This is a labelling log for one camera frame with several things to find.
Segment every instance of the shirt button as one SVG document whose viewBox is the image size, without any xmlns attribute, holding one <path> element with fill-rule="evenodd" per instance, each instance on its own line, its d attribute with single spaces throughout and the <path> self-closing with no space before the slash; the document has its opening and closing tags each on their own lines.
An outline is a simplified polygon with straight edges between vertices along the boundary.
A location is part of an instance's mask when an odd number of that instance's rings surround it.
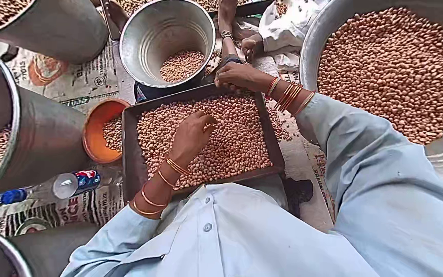
<svg viewBox="0 0 443 277">
<path fill-rule="evenodd" d="M 211 225 L 211 223 L 206 223 L 206 225 L 204 225 L 204 227 L 203 227 L 203 231 L 209 232 L 212 227 L 213 227 L 213 225 Z"/>
</svg>

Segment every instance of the light blue shirt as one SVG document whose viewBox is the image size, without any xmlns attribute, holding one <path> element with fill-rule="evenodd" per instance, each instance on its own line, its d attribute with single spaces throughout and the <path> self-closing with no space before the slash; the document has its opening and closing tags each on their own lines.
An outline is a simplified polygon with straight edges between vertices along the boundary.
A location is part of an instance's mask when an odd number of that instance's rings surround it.
<svg viewBox="0 0 443 277">
<path fill-rule="evenodd" d="M 73 252 L 62 276 L 443 276 L 443 182 L 423 147 L 319 94 L 297 122 L 327 156 L 332 231 L 261 191 L 206 185 L 156 237 L 158 220 L 126 206 Z"/>
</svg>

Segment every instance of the bottle label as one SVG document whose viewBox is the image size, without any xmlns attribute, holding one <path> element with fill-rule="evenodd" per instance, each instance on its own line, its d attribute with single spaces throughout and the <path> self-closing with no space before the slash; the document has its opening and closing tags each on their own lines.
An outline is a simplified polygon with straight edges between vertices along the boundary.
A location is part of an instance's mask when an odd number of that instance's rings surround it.
<svg viewBox="0 0 443 277">
<path fill-rule="evenodd" d="M 82 194 L 89 190 L 94 190 L 100 184 L 100 174 L 95 170 L 82 170 L 73 172 L 78 180 L 78 188 L 73 196 Z"/>
</svg>

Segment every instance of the gold bangle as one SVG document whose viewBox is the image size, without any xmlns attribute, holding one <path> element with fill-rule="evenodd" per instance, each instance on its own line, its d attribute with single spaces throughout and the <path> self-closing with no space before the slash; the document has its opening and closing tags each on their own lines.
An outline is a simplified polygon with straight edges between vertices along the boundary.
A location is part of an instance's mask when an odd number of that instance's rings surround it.
<svg viewBox="0 0 443 277">
<path fill-rule="evenodd" d="M 315 94 L 316 91 L 312 91 L 311 94 L 309 94 L 309 96 L 305 98 L 304 102 L 302 102 L 300 107 L 298 107 L 298 110 L 292 116 L 296 116 L 299 112 L 301 112 L 310 103 Z"/>
<path fill-rule="evenodd" d="M 145 195 L 145 192 L 143 190 L 141 190 L 141 195 L 143 196 L 143 198 L 145 199 L 146 203 L 153 205 L 155 207 L 166 207 L 167 205 L 159 205 L 159 204 L 155 204 L 153 202 L 150 201 L 150 199 L 148 199 Z"/>
<path fill-rule="evenodd" d="M 276 88 L 276 85 L 278 85 L 278 83 L 280 82 L 281 78 L 280 77 L 276 77 L 275 81 L 273 82 L 273 84 L 271 84 L 271 87 L 269 89 L 269 92 L 267 94 L 267 97 L 271 96 L 271 93 L 273 92 L 273 90 Z"/>
<path fill-rule="evenodd" d="M 173 161 L 170 158 L 167 158 L 167 163 L 169 164 L 169 166 L 172 167 L 172 169 L 174 169 L 179 174 L 184 174 L 184 175 L 190 174 L 190 172 L 187 169 L 180 167 L 178 164 L 175 163 L 175 161 Z"/>
<path fill-rule="evenodd" d="M 133 205 L 133 210 L 137 211 L 137 212 L 140 213 L 140 214 L 144 214 L 144 215 L 153 215 L 153 214 L 157 214 L 157 213 L 163 211 L 163 209 L 161 209 L 160 211 L 154 211 L 154 212 L 146 212 L 146 211 L 142 211 L 142 210 L 138 209 L 138 207 L 136 207 L 136 202 L 134 201 L 134 199 L 133 199 L 131 202 L 132 202 L 132 205 Z"/>
<path fill-rule="evenodd" d="M 283 95 L 281 96 L 281 98 L 276 102 L 275 105 L 275 110 L 278 110 L 278 106 L 281 106 L 281 103 L 284 101 L 286 94 L 288 93 L 288 91 L 293 87 L 293 82 L 290 83 L 290 85 L 288 85 L 285 89 L 285 91 L 283 92 Z"/>
<path fill-rule="evenodd" d="M 284 110 L 286 110 L 286 108 L 288 108 L 288 106 L 292 103 L 292 101 L 295 99 L 295 96 L 297 96 L 297 94 L 300 92 L 302 90 L 302 88 L 299 86 L 299 85 L 297 85 L 297 84 L 295 84 L 295 88 L 292 90 L 292 91 L 290 91 L 289 93 L 288 93 L 288 98 L 286 99 L 286 101 L 285 101 L 285 103 L 283 103 L 282 105 L 281 105 L 281 112 L 283 112 Z"/>
<path fill-rule="evenodd" d="M 162 180 L 163 180 L 165 183 L 167 183 L 167 185 L 169 185 L 169 186 L 175 188 L 175 185 L 172 185 L 172 183 L 169 182 L 169 181 L 163 176 L 163 174 L 160 172 L 160 170 L 158 170 L 157 173 L 158 173 L 158 175 L 160 175 L 160 178 L 162 178 Z"/>
</svg>

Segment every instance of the rectangular tray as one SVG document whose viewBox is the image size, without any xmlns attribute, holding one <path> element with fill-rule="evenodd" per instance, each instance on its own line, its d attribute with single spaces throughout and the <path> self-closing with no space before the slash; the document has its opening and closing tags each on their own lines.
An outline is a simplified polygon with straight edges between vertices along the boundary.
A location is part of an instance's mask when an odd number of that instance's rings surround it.
<svg viewBox="0 0 443 277">
<path fill-rule="evenodd" d="M 148 168 L 145 164 L 141 147 L 139 147 L 138 133 L 136 131 L 138 116 L 143 111 L 153 110 L 162 104 L 184 102 L 189 100 L 200 101 L 206 97 L 221 95 L 223 93 L 229 93 L 229 91 L 226 89 L 218 89 L 214 84 L 209 84 L 130 106 L 123 111 L 123 192 L 125 201 L 131 201 L 134 195 L 141 190 L 141 187 L 148 179 Z M 259 111 L 259 117 L 262 125 L 262 131 L 264 132 L 264 141 L 268 149 L 269 159 L 273 162 L 273 166 L 244 172 L 230 178 L 214 180 L 209 182 L 210 184 L 236 182 L 275 173 L 282 173 L 285 171 L 285 161 L 283 160 L 283 155 L 281 154 L 281 149 L 278 144 L 278 140 L 276 139 L 273 126 L 271 125 L 271 121 L 266 110 L 266 104 L 261 93 L 255 93 L 255 103 L 257 110 Z M 193 186 L 180 189 L 175 191 L 174 194 L 190 193 L 197 187 L 198 186 Z"/>
</svg>

